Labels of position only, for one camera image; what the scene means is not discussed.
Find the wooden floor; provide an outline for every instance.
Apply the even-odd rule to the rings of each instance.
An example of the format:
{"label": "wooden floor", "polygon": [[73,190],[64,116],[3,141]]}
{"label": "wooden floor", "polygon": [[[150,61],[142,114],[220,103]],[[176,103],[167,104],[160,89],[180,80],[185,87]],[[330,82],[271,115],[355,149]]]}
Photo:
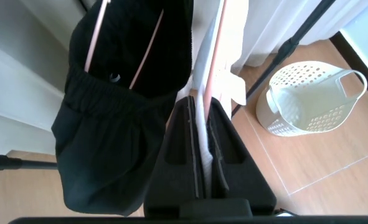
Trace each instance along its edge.
{"label": "wooden floor", "polygon": [[[305,60],[349,68],[328,40],[299,47],[282,66]],[[271,57],[261,67],[243,69],[240,75],[248,86],[270,61]],[[345,82],[349,90],[362,88],[357,78]],[[232,122],[276,194],[278,207],[300,215],[368,214],[368,93],[334,131],[289,138],[274,136],[259,125],[255,99]],[[55,160],[53,156],[24,152],[12,152],[11,156]],[[83,215],[65,207],[57,171],[0,172],[0,223],[26,216]],[[143,216],[142,210],[133,216]]]}

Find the white laundry basket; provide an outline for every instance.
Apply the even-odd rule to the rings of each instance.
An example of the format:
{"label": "white laundry basket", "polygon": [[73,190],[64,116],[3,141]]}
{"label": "white laundry basket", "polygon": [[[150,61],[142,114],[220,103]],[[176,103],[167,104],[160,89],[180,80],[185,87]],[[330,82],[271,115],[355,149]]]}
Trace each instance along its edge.
{"label": "white laundry basket", "polygon": [[[364,83],[347,97],[341,78],[354,72]],[[363,74],[323,62],[292,63],[277,71],[257,101],[260,124],[279,136],[323,133],[340,126],[366,92]]]}

